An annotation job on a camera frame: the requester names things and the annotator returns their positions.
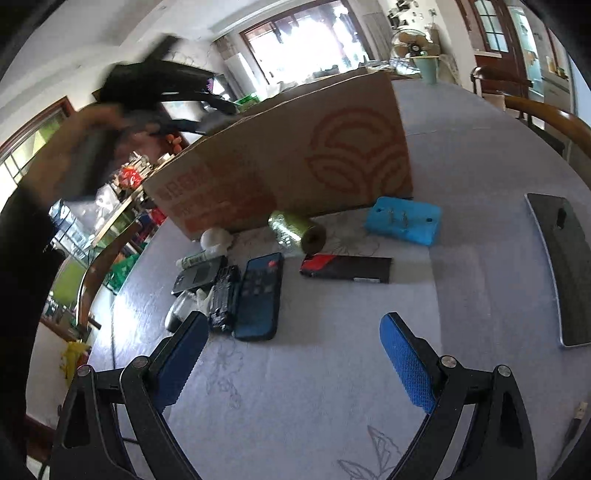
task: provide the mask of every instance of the green thread spool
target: green thread spool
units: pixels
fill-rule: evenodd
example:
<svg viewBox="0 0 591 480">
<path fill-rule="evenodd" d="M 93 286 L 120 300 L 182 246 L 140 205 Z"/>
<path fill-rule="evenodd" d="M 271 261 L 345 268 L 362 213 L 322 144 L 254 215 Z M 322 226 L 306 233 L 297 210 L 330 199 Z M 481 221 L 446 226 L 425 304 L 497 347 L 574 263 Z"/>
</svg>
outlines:
<svg viewBox="0 0 591 480">
<path fill-rule="evenodd" d="M 269 227 L 285 248 L 297 248 L 306 255 L 317 254 L 326 243 L 326 229 L 309 218 L 275 210 L 269 217 Z"/>
</svg>

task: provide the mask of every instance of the table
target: table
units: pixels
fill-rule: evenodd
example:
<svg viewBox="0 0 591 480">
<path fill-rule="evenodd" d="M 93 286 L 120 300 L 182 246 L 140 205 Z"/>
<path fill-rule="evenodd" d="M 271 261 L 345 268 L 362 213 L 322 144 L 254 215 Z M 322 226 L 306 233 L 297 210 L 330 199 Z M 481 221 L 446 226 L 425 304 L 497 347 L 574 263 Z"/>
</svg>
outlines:
<svg viewBox="0 0 591 480">
<path fill-rule="evenodd" d="M 277 337 L 212 339 L 165 414 L 204 479 L 385 479 L 423 418 L 379 344 L 379 320 L 391 310 L 468 368 L 511 367 L 540 478 L 558 457 L 575 406 L 587 399 L 591 349 L 559 347 L 550 269 L 524 194 L 567 197 L 589 236 L 591 192 L 539 137 L 481 98 L 443 83 L 393 86 L 415 198 L 443 211 L 439 241 L 426 249 L 366 236 L 362 210 L 322 220 L 329 251 L 392 255 L 394 282 L 306 280 L 296 273 L 298 261 L 286 260 Z M 236 243 L 232 256 L 241 265 L 275 248 L 265 229 Z M 140 257 L 113 307 L 118 367 L 166 336 L 174 261 L 197 247 L 167 221 Z M 112 368 L 109 330 L 103 327 L 90 356 L 96 369 Z M 131 434 L 125 421 L 122 431 Z M 454 438 L 439 478 L 460 448 Z M 149 478 L 137 447 L 128 449 L 138 474 Z"/>
</svg>

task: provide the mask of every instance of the chair backrest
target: chair backrest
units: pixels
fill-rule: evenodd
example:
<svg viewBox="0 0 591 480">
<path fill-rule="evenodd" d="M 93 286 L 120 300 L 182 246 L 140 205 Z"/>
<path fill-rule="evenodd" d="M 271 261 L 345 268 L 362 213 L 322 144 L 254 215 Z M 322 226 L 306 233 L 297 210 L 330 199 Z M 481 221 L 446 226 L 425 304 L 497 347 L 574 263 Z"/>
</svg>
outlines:
<svg viewBox="0 0 591 480">
<path fill-rule="evenodd" d="M 527 98 L 509 95 L 505 96 L 505 106 L 518 112 L 527 113 L 550 124 L 571 139 L 591 158 L 591 128 L 578 116 L 547 103 L 534 102 Z"/>
<path fill-rule="evenodd" d="M 474 93 L 477 93 L 478 90 L 476 88 L 476 81 L 477 80 L 494 80 L 496 82 L 510 82 L 516 83 L 518 85 L 523 85 L 525 87 L 533 87 L 534 84 L 531 83 L 528 79 L 518 77 L 517 75 L 506 72 L 504 70 L 499 70 L 494 67 L 489 67 L 484 65 L 482 67 L 476 67 L 470 73 L 470 80 L 472 81 L 472 87 Z"/>
<path fill-rule="evenodd" d="M 121 252 L 121 249 L 141 230 L 142 226 L 138 222 L 133 222 L 123 232 L 115 238 L 106 248 L 100 252 L 94 261 L 86 270 L 82 277 L 82 283 L 78 290 L 78 299 L 76 307 L 76 323 L 78 326 L 86 328 L 88 325 L 88 316 L 90 307 L 109 272 L 115 258 Z"/>
</svg>

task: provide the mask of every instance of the bottle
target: bottle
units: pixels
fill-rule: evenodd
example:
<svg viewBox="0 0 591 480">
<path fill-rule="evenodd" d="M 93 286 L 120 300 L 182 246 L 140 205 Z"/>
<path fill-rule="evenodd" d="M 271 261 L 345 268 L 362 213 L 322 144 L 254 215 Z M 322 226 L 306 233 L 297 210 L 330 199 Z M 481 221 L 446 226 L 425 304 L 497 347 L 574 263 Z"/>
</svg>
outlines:
<svg viewBox="0 0 591 480">
<path fill-rule="evenodd" d="M 212 258 L 221 257 L 226 255 L 228 249 L 223 245 L 215 245 L 207 250 L 203 250 L 197 254 L 189 255 L 188 257 L 179 258 L 177 260 L 177 267 L 181 270 L 186 270 L 189 267 L 197 265 L 200 262 L 211 260 Z"/>
</svg>

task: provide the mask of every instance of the window frame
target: window frame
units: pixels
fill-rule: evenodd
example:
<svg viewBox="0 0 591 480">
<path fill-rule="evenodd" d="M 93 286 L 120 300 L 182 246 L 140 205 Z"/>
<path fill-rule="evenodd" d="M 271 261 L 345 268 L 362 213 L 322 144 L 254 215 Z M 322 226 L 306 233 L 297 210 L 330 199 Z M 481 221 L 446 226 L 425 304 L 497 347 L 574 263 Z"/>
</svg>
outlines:
<svg viewBox="0 0 591 480">
<path fill-rule="evenodd" d="M 255 60 L 256 62 L 256 66 L 259 68 L 259 71 L 261 72 L 263 78 L 265 79 L 265 81 L 270 85 L 271 82 L 269 81 L 269 79 L 267 78 L 267 75 L 265 75 L 265 72 L 263 71 L 261 65 L 259 64 L 258 59 L 256 58 L 254 49 L 252 48 L 251 43 L 248 41 L 248 38 L 246 37 L 246 35 L 248 33 L 250 33 L 253 30 L 256 30 L 257 28 L 263 26 L 266 23 L 272 23 L 274 24 L 274 22 L 281 20 L 283 18 L 286 17 L 290 17 L 293 16 L 295 14 L 298 14 L 300 12 L 303 12 L 304 10 L 308 10 L 309 8 L 314 8 L 314 7 L 319 7 L 320 5 L 325 5 L 325 4 L 329 4 L 332 3 L 336 0 L 315 0 L 313 2 L 309 2 L 303 5 L 299 5 L 298 7 L 294 7 L 294 8 L 290 8 L 288 10 L 285 10 L 281 13 L 275 14 L 269 18 L 266 18 L 260 22 L 257 22 L 256 24 L 252 25 L 251 27 L 248 27 L 244 30 L 242 30 L 240 32 L 240 38 L 242 39 L 242 41 L 246 44 L 246 47 L 248 48 L 248 51 L 250 52 L 250 54 L 252 55 L 252 58 Z M 355 12 L 353 11 L 353 9 L 351 8 L 350 3 L 348 2 L 348 0 L 339 0 L 344 6 L 345 8 L 349 11 L 349 16 L 351 18 L 351 21 L 353 22 L 353 26 L 355 27 L 355 30 L 357 30 L 357 35 L 359 36 L 359 41 L 361 42 L 361 45 L 363 46 L 363 49 L 365 50 L 365 53 L 367 53 L 368 58 L 370 60 L 373 60 L 375 58 L 374 55 L 374 51 L 373 49 L 371 49 L 369 42 L 367 40 L 367 38 L 365 37 L 365 32 L 363 31 L 363 28 L 361 28 L 361 23 L 359 22 L 357 15 L 355 14 Z"/>
<path fill-rule="evenodd" d="M 484 45 L 485 45 L 485 47 L 486 47 L 486 51 L 489 51 L 489 52 L 491 52 L 491 53 L 500 53 L 500 54 L 507 53 L 507 54 L 510 54 L 511 52 L 510 52 L 510 50 L 509 50 L 509 42 L 507 41 L 507 35 L 508 35 L 508 34 L 507 34 L 507 32 L 506 32 L 506 31 L 503 29 L 503 26 L 502 26 L 502 24 L 501 24 L 501 20 L 500 20 L 500 16 L 499 16 L 499 12 L 497 11 L 496 7 L 494 6 L 494 3 L 493 3 L 493 2 L 491 2 L 491 3 L 493 3 L 493 10 L 495 11 L 495 14 L 494 14 L 494 15 L 491 15 L 491 14 L 489 14 L 488 10 L 486 9 L 486 5 L 485 5 L 485 4 L 484 4 L 484 2 L 483 2 L 483 7 L 484 7 L 484 9 L 485 9 L 486 15 L 482 15 L 482 14 L 481 14 L 481 13 L 478 11 L 478 9 L 477 9 L 477 7 L 476 7 L 476 2 L 477 2 L 477 1 L 478 1 L 478 0 L 470 0 L 470 6 L 472 7 L 472 11 L 473 11 L 473 13 L 474 13 L 474 16 L 476 17 L 476 23 L 478 24 L 478 30 L 480 30 L 480 34 L 481 34 L 481 36 L 482 36 L 482 40 L 483 40 L 483 42 L 484 42 Z M 491 17 L 496 17 L 496 18 L 497 18 L 497 20 L 499 21 L 499 25 L 501 26 L 501 30 L 502 30 L 502 32 L 501 32 L 500 34 L 498 34 L 497 32 L 494 32 L 494 31 L 493 31 L 493 32 L 491 32 L 492 34 L 494 34 L 494 35 L 495 35 L 495 41 L 496 41 L 496 43 L 497 43 L 497 45 L 496 45 L 496 46 L 497 46 L 497 47 L 499 47 L 499 48 L 493 48 L 493 47 L 491 46 L 491 42 L 488 40 L 488 35 L 487 35 L 487 33 L 488 33 L 488 32 L 486 32 L 486 28 L 485 28 L 485 26 L 484 26 L 484 23 L 482 22 L 482 17 L 486 17 L 486 18 L 489 18 L 489 19 L 490 19 Z M 496 39 L 496 35 L 503 35 L 503 36 L 505 37 L 505 44 L 507 45 L 507 51 L 505 51 L 505 50 L 501 50 L 501 46 L 499 45 L 499 42 L 498 42 L 498 40 Z"/>
<path fill-rule="evenodd" d="M 31 132 L 59 112 L 63 113 L 66 118 L 75 112 L 68 97 L 60 98 L 57 102 L 52 103 L 45 110 L 36 114 L 26 124 L 14 132 L 8 140 L 0 146 L 0 164 L 4 163 L 4 159 L 7 157 L 8 152 L 16 150 L 27 139 Z"/>
</svg>

